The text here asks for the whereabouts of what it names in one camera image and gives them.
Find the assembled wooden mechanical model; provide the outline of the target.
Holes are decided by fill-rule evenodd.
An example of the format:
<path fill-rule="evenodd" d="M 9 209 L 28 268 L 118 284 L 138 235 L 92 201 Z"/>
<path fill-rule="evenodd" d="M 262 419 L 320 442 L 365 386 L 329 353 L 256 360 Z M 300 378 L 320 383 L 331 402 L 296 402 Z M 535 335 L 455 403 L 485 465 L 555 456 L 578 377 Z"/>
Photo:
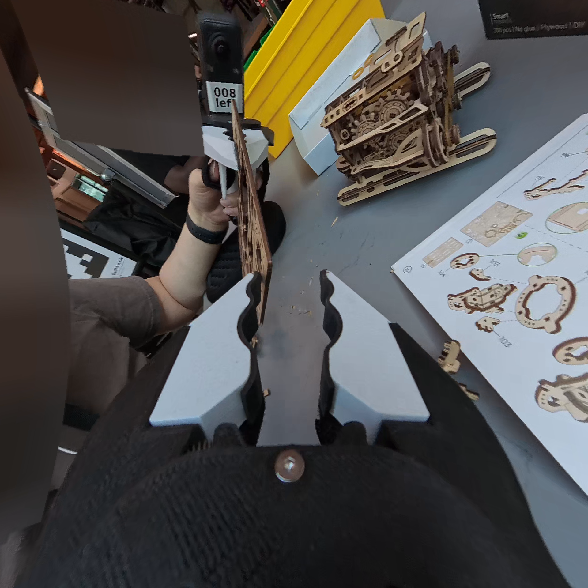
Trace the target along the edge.
<path fill-rule="evenodd" d="M 400 23 L 367 58 L 366 75 L 325 108 L 321 127 L 338 154 L 337 169 L 353 185 L 342 206 L 489 153 L 496 133 L 484 128 L 461 137 L 452 114 L 490 77 L 480 62 L 455 75 L 459 49 L 441 42 L 424 48 L 426 14 Z"/>

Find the laser-cut wooden parts sheet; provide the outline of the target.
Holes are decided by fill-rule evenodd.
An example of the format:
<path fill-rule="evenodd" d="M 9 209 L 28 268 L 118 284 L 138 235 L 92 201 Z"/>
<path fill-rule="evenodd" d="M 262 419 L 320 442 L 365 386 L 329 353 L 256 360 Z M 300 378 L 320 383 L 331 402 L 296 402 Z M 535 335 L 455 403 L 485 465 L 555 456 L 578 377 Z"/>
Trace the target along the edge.
<path fill-rule="evenodd" d="M 232 137 L 236 152 L 237 187 L 238 187 L 238 223 L 240 264 L 242 276 L 258 273 L 261 277 L 261 298 L 256 312 L 258 324 L 263 325 L 266 304 L 272 273 L 272 256 L 265 223 L 262 216 L 261 203 L 256 190 L 256 176 L 252 169 L 248 146 L 253 139 L 246 138 L 236 103 L 232 110 Z"/>

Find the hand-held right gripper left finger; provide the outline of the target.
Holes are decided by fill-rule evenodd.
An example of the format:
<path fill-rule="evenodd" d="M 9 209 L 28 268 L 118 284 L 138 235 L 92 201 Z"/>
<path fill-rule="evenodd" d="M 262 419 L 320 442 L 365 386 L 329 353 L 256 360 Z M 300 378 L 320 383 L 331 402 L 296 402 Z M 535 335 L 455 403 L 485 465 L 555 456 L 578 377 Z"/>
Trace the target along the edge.
<path fill-rule="evenodd" d="M 265 412 L 256 350 L 262 277 L 254 272 L 195 319 L 175 359 L 149 422 L 154 427 L 195 424 L 212 439 L 218 425 L 236 425 L 256 445 Z"/>

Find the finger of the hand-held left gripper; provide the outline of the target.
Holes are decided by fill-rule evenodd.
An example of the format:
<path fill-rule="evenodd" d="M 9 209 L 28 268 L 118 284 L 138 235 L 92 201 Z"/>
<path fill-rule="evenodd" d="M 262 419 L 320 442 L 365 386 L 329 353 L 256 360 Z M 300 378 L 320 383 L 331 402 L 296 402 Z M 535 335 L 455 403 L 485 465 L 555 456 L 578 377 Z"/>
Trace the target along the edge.
<path fill-rule="evenodd" d="M 238 171 L 235 143 L 227 133 L 223 127 L 202 127 L 204 153 L 226 168 Z"/>
<path fill-rule="evenodd" d="M 253 171 L 268 158 L 269 142 L 263 132 L 245 132 L 245 144 Z"/>

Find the black wristband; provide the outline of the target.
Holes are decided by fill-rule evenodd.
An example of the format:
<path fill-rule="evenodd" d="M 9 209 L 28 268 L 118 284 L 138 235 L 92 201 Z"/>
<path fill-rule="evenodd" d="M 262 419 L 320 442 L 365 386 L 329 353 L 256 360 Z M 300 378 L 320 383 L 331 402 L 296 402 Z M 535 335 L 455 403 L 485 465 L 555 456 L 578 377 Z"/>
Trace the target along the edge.
<path fill-rule="evenodd" d="M 211 231 L 209 229 L 205 229 L 195 224 L 189 215 L 187 215 L 185 224 L 187 226 L 187 230 L 194 238 L 208 245 L 220 245 L 224 241 L 224 238 L 228 232 L 228 227 L 225 227 L 220 231 Z"/>

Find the grey metal rail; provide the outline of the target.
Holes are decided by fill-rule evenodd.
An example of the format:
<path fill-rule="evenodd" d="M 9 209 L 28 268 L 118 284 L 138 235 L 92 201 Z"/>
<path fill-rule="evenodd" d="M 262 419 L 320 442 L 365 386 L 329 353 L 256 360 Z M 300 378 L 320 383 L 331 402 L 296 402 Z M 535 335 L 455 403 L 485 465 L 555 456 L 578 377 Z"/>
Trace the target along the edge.
<path fill-rule="evenodd" d="M 176 195 L 159 184 L 113 150 L 91 143 L 69 141 L 61 136 L 47 100 L 25 88 L 46 141 L 57 151 L 100 176 L 103 180 L 118 180 L 161 208 L 166 208 Z"/>

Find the yellow plastic bin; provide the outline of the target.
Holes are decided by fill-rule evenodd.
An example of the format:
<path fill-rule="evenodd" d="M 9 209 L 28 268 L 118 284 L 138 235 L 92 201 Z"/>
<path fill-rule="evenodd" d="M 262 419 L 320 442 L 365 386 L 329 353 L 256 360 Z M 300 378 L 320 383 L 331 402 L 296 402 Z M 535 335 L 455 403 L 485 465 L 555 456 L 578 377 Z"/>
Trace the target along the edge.
<path fill-rule="evenodd" d="M 289 113 L 369 18 L 380 1 L 291 1 L 245 71 L 245 115 L 275 133 L 271 157 L 293 139 Z"/>

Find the white cardboard box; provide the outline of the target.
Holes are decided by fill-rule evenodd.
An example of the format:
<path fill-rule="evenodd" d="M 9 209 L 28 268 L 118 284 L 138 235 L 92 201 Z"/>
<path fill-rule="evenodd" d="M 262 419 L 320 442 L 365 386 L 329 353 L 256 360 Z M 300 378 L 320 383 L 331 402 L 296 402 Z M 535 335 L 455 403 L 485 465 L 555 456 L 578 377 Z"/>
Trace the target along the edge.
<path fill-rule="evenodd" d="M 330 60 L 327 69 L 290 112 L 290 127 L 296 146 L 317 175 L 338 158 L 330 133 L 320 126 L 325 108 L 356 82 L 353 74 L 364 65 L 369 55 L 405 24 L 393 19 L 368 19 Z"/>

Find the person's left hand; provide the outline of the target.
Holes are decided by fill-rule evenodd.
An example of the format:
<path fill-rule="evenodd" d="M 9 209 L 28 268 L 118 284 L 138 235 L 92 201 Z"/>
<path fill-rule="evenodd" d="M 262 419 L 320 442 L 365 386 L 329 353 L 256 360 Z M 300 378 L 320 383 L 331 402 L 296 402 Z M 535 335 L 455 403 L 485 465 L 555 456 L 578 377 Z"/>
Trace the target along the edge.
<path fill-rule="evenodd" d="M 220 190 L 207 187 L 202 180 L 202 170 L 194 169 L 188 177 L 189 204 L 187 215 L 202 229 L 219 232 L 227 229 L 230 218 L 238 216 L 237 193 L 224 198 Z"/>

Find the black-white marker board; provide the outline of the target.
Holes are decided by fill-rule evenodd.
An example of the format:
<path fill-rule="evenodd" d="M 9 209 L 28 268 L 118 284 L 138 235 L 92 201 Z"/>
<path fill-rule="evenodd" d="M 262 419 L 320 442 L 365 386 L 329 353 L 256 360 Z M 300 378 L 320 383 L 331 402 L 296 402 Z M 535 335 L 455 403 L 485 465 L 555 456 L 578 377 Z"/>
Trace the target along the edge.
<path fill-rule="evenodd" d="M 69 279 L 117 278 L 136 275 L 141 262 L 128 252 L 117 252 L 61 228 Z"/>

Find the person's left forearm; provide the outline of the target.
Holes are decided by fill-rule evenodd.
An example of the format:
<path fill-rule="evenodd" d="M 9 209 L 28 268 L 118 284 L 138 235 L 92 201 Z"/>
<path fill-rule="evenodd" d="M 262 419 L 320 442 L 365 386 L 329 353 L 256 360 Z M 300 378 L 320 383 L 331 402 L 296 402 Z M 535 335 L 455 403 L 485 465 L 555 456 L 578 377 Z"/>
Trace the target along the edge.
<path fill-rule="evenodd" d="M 160 304 L 156 334 L 165 334 L 193 321 L 203 306 L 209 271 L 220 245 L 196 239 L 185 225 L 159 275 L 147 279 Z"/>

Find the black model kit box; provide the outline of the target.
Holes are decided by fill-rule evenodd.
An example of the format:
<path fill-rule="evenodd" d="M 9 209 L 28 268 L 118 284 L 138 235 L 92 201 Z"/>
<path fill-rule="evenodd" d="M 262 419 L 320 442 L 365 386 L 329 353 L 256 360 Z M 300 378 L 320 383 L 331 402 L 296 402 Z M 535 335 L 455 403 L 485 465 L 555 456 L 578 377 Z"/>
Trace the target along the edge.
<path fill-rule="evenodd" d="M 478 1 L 489 40 L 587 35 L 587 1 Z"/>

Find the person's grey shirt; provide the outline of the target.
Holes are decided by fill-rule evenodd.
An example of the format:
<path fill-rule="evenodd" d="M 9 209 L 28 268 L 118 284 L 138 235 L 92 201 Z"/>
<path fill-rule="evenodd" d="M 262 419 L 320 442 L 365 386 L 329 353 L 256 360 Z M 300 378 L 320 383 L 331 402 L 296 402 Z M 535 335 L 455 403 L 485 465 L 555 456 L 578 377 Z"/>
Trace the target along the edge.
<path fill-rule="evenodd" d="M 183 326 L 195 311 L 170 318 L 152 287 L 158 278 L 138 276 L 70 280 L 72 351 L 66 402 L 101 415 L 148 360 L 140 351 L 171 325 Z"/>

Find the black mesh cushion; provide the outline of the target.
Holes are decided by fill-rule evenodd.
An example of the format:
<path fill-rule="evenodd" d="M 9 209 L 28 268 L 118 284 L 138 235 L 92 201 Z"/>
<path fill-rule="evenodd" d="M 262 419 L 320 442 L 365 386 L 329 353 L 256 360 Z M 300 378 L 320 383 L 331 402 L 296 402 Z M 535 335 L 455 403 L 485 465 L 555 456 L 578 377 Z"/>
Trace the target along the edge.
<path fill-rule="evenodd" d="M 270 253 L 274 254 L 285 235 L 286 220 L 281 207 L 272 201 L 261 202 L 261 212 L 266 228 Z M 206 297 L 215 303 L 232 289 L 243 277 L 238 231 L 233 231 L 221 245 L 209 271 Z"/>

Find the open instruction booklet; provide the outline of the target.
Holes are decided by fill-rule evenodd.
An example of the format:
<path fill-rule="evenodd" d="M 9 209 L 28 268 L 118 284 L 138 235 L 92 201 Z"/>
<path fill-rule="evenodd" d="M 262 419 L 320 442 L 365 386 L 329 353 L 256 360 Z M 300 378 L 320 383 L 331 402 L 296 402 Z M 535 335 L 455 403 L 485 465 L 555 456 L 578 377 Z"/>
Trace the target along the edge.
<path fill-rule="evenodd" d="M 393 268 L 587 493 L 587 115 Z"/>

